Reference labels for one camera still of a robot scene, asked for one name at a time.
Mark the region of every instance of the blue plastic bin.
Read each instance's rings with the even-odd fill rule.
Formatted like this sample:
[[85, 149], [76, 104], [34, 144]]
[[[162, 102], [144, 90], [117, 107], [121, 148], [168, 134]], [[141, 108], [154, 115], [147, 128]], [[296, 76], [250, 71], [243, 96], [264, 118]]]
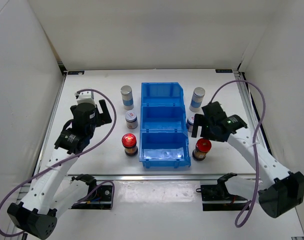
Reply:
[[183, 89], [142, 83], [139, 160], [145, 168], [191, 166]]

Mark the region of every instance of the small bottle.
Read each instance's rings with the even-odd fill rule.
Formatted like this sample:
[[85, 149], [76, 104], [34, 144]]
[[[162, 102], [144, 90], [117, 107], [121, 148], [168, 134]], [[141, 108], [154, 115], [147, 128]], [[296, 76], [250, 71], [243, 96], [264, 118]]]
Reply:
[[194, 114], [190, 115], [190, 116], [187, 118], [187, 121], [186, 121], [186, 129], [187, 129], [187, 131], [190, 132], [190, 133], [192, 133], [193, 124], [194, 124]]
[[133, 157], [138, 153], [137, 138], [134, 134], [125, 134], [122, 137], [122, 144], [126, 155]]
[[198, 112], [200, 110], [204, 95], [206, 91], [202, 87], [196, 87], [193, 91], [193, 96], [190, 104], [190, 110], [192, 112]]
[[192, 156], [196, 161], [202, 161], [206, 158], [207, 153], [211, 150], [212, 144], [205, 138], [197, 140]]
[[121, 87], [121, 95], [123, 100], [123, 105], [126, 110], [131, 110], [134, 108], [132, 88], [128, 85]]
[[137, 114], [130, 110], [125, 113], [126, 126], [129, 129], [135, 129], [138, 126]]

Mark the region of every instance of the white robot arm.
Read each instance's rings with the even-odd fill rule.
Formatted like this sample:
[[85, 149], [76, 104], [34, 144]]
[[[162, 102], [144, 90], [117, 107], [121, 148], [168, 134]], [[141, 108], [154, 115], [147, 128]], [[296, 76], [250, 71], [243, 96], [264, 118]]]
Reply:
[[[44, 160], [48, 161], [46, 167], [51, 170], [36, 179], [19, 204], [12, 203], [7, 209], [8, 215], [17, 228], [41, 240], [47, 239], [52, 234], [58, 218], [67, 209], [85, 198], [97, 186], [94, 177], [81, 174], [77, 178], [72, 178], [69, 187], [57, 193], [61, 182], [78, 157], [62, 164], [59, 162], [80, 154], [89, 145], [95, 128], [112, 122], [104, 100], [99, 101], [103, 112], [99, 113], [92, 91], [82, 92], [75, 96], [77, 105], [70, 108], [73, 119], [64, 125], [55, 142], [51, 158]], [[95, 196], [96, 192], [90, 195], [88, 200]]]
[[[256, 169], [253, 134], [247, 124], [237, 115], [227, 117], [220, 104], [211, 102], [202, 107], [204, 115], [194, 116], [192, 137], [196, 137], [201, 126], [200, 136], [212, 141], [227, 142]], [[255, 143], [258, 153], [259, 176], [262, 183], [258, 188], [256, 202], [272, 218], [299, 205], [304, 197], [304, 176], [301, 172], [292, 173], [279, 163], [261, 144]], [[251, 200], [255, 183], [229, 173], [217, 182], [221, 198], [241, 196]]]

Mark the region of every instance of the red cap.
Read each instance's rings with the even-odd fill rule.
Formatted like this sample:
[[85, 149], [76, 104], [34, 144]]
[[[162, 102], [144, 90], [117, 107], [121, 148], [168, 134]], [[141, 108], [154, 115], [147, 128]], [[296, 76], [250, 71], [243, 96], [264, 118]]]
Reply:
[[126, 148], [132, 148], [137, 144], [137, 138], [132, 133], [127, 133], [122, 137], [122, 144]]
[[200, 138], [199, 140], [197, 140], [196, 145], [197, 149], [203, 153], [207, 153], [208, 151], [210, 151], [212, 144], [209, 140], [205, 139], [205, 138]]

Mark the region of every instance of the cable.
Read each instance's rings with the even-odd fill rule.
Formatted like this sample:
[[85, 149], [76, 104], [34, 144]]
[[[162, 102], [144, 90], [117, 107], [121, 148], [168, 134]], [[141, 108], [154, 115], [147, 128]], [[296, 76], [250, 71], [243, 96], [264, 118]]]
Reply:
[[[223, 84], [222, 86], [220, 86], [218, 88], [218, 90], [216, 90], [216, 92], [214, 93], [214, 95], [213, 95], [213, 97], [212, 97], [212, 99], [209, 103], [212, 103], [215, 96], [218, 94], [218, 92], [223, 87], [225, 87], [228, 84], [232, 84], [232, 83], [247, 83], [247, 84], [252, 85], [260, 93], [261, 98], [262, 98], [262, 102], [263, 102], [262, 115], [261, 115], [260, 121], [258, 122], [258, 124], [257, 124], [257, 126], [254, 130], [253, 139], [252, 139], [253, 149], [254, 149], [254, 156], [255, 156], [255, 185], [254, 185], [253, 197], [252, 197], [252, 200], [248, 201], [246, 203], [246, 205], [244, 206], [244, 208], [239, 212], [239, 214], [236, 216], [235, 222], [234, 222], [234, 224], [237, 228], [241, 228], [249, 220], [250, 215], [251, 215], [251, 213], [253, 211], [253, 208], [254, 208], [254, 204], [255, 204], [256, 199], [257, 199], [257, 195], [258, 195], [258, 189], [259, 189], [259, 156], [258, 156], [258, 149], [257, 149], [257, 145], [256, 145], [256, 138], [257, 138], [257, 134], [258, 134], [258, 131], [260, 129], [260, 126], [262, 125], [263, 118], [266, 114], [266, 100], [264, 98], [263, 92], [255, 84], [253, 84], [251, 82], [248, 82], [248, 81], [245, 81], [245, 80], [233, 80], [233, 81], [229, 81], [229, 82]], [[248, 212], [247, 212], [246, 216], [244, 217], [243, 221], [240, 224], [238, 224], [239, 218], [242, 216], [242, 214], [246, 211], [246, 209], [248, 207], [249, 207], [249, 209], [248, 209]]]
[[90, 200], [90, 203], [97, 202], [97, 201], [99, 201], [100, 199], [101, 199], [101, 197], [98, 197], [98, 198], [96, 198], [96, 199]]
[[[98, 91], [98, 90], [95, 90], [95, 89], [91, 89], [91, 88], [87, 88], [87, 89], [82, 89], [82, 90], [79, 90], [77, 91], [78, 94], [82, 93], [82, 92], [87, 92], [87, 91], [91, 91], [91, 92], [95, 92], [97, 94], [100, 94], [102, 97], [104, 97], [111, 105], [112, 109], [113, 109], [113, 114], [114, 114], [114, 120], [113, 120], [113, 124], [112, 124], [112, 127], [110, 129], [110, 131], [107, 133], [107, 135], [100, 141], [98, 142], [97, 144], [95, 144], [94, 146], [90, 147], [89, 149], [79, 153], [79, 154], [76, 154], [76, 155], [73, 155], [73, 156], [69, 156], [55, 164], [52, 165], [52, 167], [57, 167], [59, 166], [60, 164], [63, 164], [71, 159], [75, 159], [77, 157], [80, 157], [90, 151], [92, 151], [93, 149], [97, 148], [98, 146], [100, 146], [109, 136], [110, 134], [112, 133], [114, 127], [116, 126], [116, 123], [117, 123], [117, 111], [116, 111], [116, 108], [114, 107], [113, 103], [111, 102], [111, 100], [106, 96], [104, 95], [102, 92]], [[5, 197], [4, 199], [1, 201], [0, 203], [0, 211], [1, 211], [1, 208], [2, 206], [4, 205], [4, 203], [6, 202], [6, 200], [16, 191], [18, 190], [19, 188], [23, 187], [25, 184], [29, 183], [30, 181], [32, 181], [33, 179], [36, 179], [40, 176], [42, 176], [43, 174], [46, 174], [47, 172], [51, 171], [52, 169], [51, 168], [46, 168], [45, 170], [37, 173], [36, 175], [34, 175], [33, 177], [30, 177], [29, 179], [25, 180], [24, 182], [20, 183], [19, 185], [17, 185], [15, 188], [13, 188]], [[113, 195], [114, 195], [114, 184], [112, 181], [105, 181], [106, 183], [112, 183], [113, 185]], [[3, 232], [0, 228], [0, 234], [4, 237], [7, 237], [7, 238], [11, 238], [11, 237], [16, 237], [16, 236], [19, 236], [21, 234], [23, 234], [24, 231], [21, 231], [21, 232], [18, 232], [18, 233], [15, 233], [15, 234], [7, 234], [6, 232]]]
[[233, 199], [232, 199], [232, 201], [228, 205], [234, 204], [234, 202], [236, 201], [236, 199], [237, 199], [237, 196], [234, 196]]

